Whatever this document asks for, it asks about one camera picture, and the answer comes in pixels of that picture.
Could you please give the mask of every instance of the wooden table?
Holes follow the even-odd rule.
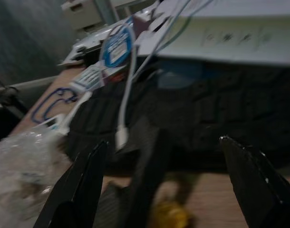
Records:
[[[83,68],[64,70],[54,83],[47,89],[34,107],[58,87],[65,87],[70,80],[79,74]],[[67,114],[74,104],[58,104],[52,109],[51,115]],[[18,124],[12,134],[19,133],[32,126],[30,112]],[[290,182],[290,166],[280,170]],[[127,185],[129,178],[105,176],[103,188],[108,182],[114,181],[120,185]],[[192,227],[197,228],[247,228],[243,214],[232,190],[230,178],[227,174],[216,173],[169,173],[165,182],[160,186],[155,202],[164,198],[176,199],[193,215]]]

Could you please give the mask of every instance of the grey wall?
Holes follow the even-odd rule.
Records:
[[[0,0],[0,79],[7,85],[57,75],[76,36],[63,0]]]

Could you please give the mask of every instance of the plastic bag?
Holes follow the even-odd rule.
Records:
[[[55,131],[37,126],[0,142],[1,228],[39,215],[53,185],[70,166],[57,150],[58,140]],[[5,223],[3,217],[12,222]]]

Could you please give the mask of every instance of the blue circular sticker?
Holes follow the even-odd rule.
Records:
[[[103,59],[105,66],[117,67],[128,57],[132,47],[131,36],[127,28],[122,28],[105,45]]]

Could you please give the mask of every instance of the sticker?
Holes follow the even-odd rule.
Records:
[[[127,24],[132,27],[132,20],[128,19]],[[106,42],[103,59],[106,67],[117,67],[129,56],[132,48],[132,39],[129,30],[122,27],[118,33],[109,38]]]

